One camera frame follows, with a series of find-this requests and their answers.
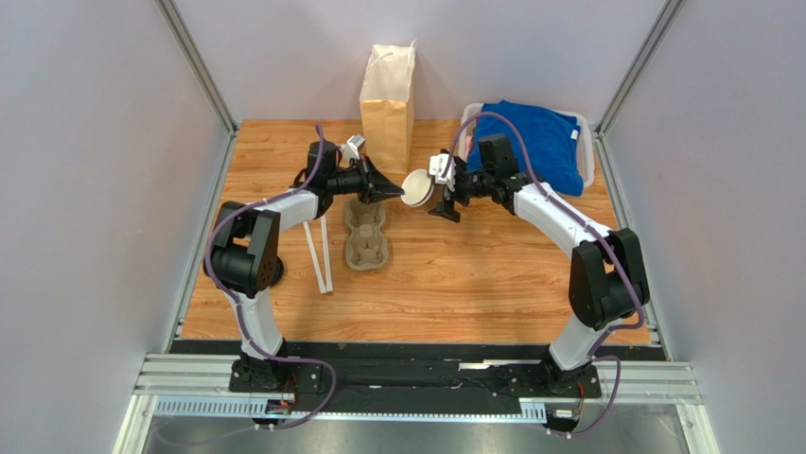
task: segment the white stick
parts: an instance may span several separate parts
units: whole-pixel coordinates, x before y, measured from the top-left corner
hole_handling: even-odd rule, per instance
[[[313,260],[313,269],[316,271],[316,283],[319,284],[319,292],[326,293],[324,282],[322,280],[322,270],[319,269],[319,260],[316,257],[316,249],[313,247],[313,236],[310,234],[310,225],[307,221],[303,222],[305,227],[305,236],[307,237],[307,246],[310,248],[310,258]]]
[[[324,215],[320,219],[322,224],[322,247],[324,248],[324,289],[333,291],[333,278],[330,277],[330,243],[327,242],[327,221]]]

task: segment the paper bag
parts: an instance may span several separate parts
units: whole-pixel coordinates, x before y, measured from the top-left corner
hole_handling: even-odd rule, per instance
[[[409,46],[373,45],[361,87],[366,153],[384,174],[409,172],[416,40]]]

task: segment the wooden table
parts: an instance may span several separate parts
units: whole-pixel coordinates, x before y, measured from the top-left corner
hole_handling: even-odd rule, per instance
[[[458,121],[417,121],[410,170],[450,145]],[[359,121],[325,121],[336,144],[361,132]],[[288,188],[317,140],[311,121],[246,121],[237,139],[221,201],[257,201]],[[388,175],[401,183],[405,175]],[[274,316],[290,340],[551,342],[571,310],[569,260],[540,231],[490,200],[461,208],[462,222],[427,215],[387,201],[382,232],[390,259],[376,271],[354,271],[344,260],[349,229],[337,196],[327,212],[332,294],[320,294],[301,225],[280,237],[287,274],[272,288]],[[598,166],[593,186],[567,198],[593,219],[616,221]],[[321,241],[319,222],[311,222]],[[317,242],[319,256],[322,246]],[[183,328],[184,338],[239,338],[222,293],[199,273]],[[646,329],[618,331],[610,341],[646,343]]]

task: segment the blue cloth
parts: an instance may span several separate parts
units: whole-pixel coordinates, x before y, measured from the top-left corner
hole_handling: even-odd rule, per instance
[[[484,104],[482,112],[494,112],[506,117],[520,132],[532,168],[540,174],[557,192],[570,196],[582,195],[582,177],[576,169],[576,140],[580,128],[573,116],[562,115],[549,109],[514,102],[502,101]],[[523,152],[512,131],[497,118],[483,116],[476,123],[473,133],[473,149],[467,156],[467,163],[480,168],[479,139],[492,134],[504,133],[512,143],[512,152],[521,171],[526,171]]]

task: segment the white plastic basket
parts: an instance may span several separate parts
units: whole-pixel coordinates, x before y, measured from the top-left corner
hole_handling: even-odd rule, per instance
[[[482,111],[482,107],[484,104],[480,102],[474,102],[473,104],[468,104],[467,107],[464,108],[464,114],[462,115],[462,123],[464,123],[467,118],[470,116],[477,114]],[[576,171],[579,172],[579,175],[582,177],[582,185],[583,187],[588,187],[593,184],[593,141],[590,138],[590,127],[587,125],[587,120],[583,116],[578,113],[573,112],[565,112],[565,111],[556,111],[552,109],[554,112],[558,114],[573,116],[576,117],[576,124],[579,126],[580,134],[582,135],[581,140],[577,140],[576,142]],[[467,154],[470,152],[469,149],[466,149],[466,142],[467,142],[467,135],[473,134],[476,130],[475,122],[462,131],[462,134],[459,136],[459,157],[466,160]]]

